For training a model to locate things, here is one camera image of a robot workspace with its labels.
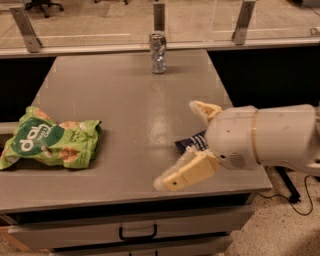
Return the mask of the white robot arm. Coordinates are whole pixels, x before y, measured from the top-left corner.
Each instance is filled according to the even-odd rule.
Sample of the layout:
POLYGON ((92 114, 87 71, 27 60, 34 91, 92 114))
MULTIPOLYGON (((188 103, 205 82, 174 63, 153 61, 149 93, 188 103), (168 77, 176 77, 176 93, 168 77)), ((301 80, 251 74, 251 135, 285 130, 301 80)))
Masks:
POLYGON ((228 170, 260 165, 286 167, 317 176, 320 172, 319 109, 309 104, 257 109, 192 101, 206 125, 207 147, 188 146, 169 169, 154 179, 158 191, 179 191, 228 170))

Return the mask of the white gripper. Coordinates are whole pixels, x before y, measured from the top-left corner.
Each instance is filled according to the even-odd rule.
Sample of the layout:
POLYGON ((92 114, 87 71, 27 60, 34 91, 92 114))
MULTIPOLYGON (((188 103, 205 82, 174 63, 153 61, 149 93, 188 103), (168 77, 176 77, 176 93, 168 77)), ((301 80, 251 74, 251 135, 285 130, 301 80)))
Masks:
POLYGON ((258 166, 253 149, 253 106, 222 108, 201 101, 189 103, 191 111, 208 126, 205 138, 209 149, 187 147, 169 169, 158 176, 157 191, 178 191, 213 176, 221 164, 229 170, 253 170, 258 166))

